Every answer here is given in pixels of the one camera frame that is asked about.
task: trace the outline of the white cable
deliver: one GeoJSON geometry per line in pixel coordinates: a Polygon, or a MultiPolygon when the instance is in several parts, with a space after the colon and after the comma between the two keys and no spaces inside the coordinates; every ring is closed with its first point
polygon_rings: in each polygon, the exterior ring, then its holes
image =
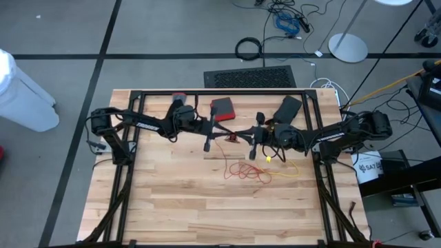
{"type": "Polygon", "coordinates": [[[333,89],[336,89],[335,86],[337,86],[343,92],[343,94],[345,94],[346,99],[348,100],[348,103],[349,103],[349,96],[346,94],[345,90],[341,86],[339,86],[336,82],[333,82],[330,79],[327,79],[327,78],[316,79],[316,80],[312,81],[312,83],[311,83],[311,85],[309,85],[309,87],[313,87],[314,83],[317,83],[320,80],[326,80],[327,81],[324,85],[320,86],[321,88],[333,88],[333,89]]]}

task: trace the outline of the white trash can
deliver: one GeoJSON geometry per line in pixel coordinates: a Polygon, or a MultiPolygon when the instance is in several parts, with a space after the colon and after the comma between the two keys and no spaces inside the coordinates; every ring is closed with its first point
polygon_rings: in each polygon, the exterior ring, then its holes
{"type": "Polygon", "coordinates": [[[59,123],[55,100],[0,50],[0,116],[37,132],[59,123]]]}

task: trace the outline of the wooden table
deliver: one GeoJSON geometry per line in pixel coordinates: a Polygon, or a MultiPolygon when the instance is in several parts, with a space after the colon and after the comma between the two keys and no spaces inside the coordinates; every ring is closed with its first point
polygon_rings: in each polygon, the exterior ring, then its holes
{"type": "MultiPolygon", "coordinates": [[[[323,124],[341,121],[334,91],[318,89],[317,94],[323,124]]],[[[110,106],[127,108],[129,95],[130,90],[115,90],[110,106]]],[[[199,96],[200,115],[209,116],[210,102],[221,97],[225,96],[199,96]]],[[[230,97],[236,119],[225,121],[223,125],[231,130],[255,125],[257,111],[267,118],[272,117],[284,98],[282,95],[230,97]]],[[[144,114],[163,118],[171,101],[171,96],[148,96],[144,114]]],[[[194,105],[194,97],[188,96],[186,104],[194,105]]],[[[316,127],[311,104],[309,108],[316,127]]],[[[306,129],[303,110],[292,125],[306,129]]],[[[294,150],[287,151],[287,159],[297,165],[300,176],[272,176],[270,184],[262,185],[256,179],[237,176],[225,180],[221,149],[212,142],[211,151],[205,153],[204,142],[204,136],[181,133],[178,142],[171,143],[154,132],[141,130],[124,243],[136,239],[138,244],[306,245],[317,244],[318,239],[326,240],[311,153],[305,157],[294,150]]],[[[228,165],[248,157],[250,146],[245,142],[232,144],[219,138],[217,143],[225,152],[228,165]]],[[[98,156],[96,161],[109,157],[98,156]]],[[[341,155],[340,160],[352,165],[348,155],[341,155]]],[[[291,163],[283,164],[275,158],[266,163],[260,149],[256,161],[248,163],[257,163],[272,172],[297,173],[291,163]]],[[[106,213],[115,169],[110,161],[96,166],[78,240],[88,236],[106,213]]],[[[354,172],[338,164],[333,165],[333,169],[342,211],[347,215],[351,201],[356,203],[353,217],[368,238],[367,219],[354,172]]],[[[330,207],[328,209],[334,240],[337,240],[334,213],[330,207]]],[[[118,217],[117,212],[111,240],[116,236],[118,217]]]]}

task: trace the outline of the blue cable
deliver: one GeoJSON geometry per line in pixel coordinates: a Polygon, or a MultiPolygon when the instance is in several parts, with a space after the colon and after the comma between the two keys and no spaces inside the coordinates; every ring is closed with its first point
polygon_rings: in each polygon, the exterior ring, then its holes
{"type": "Polygon", "coordinates": [[[279,12],[273,16],[274,27],[285,31],[285,33],[296,36],[300,32],[298,19],[292,17],[289,13],[279,12]]]}

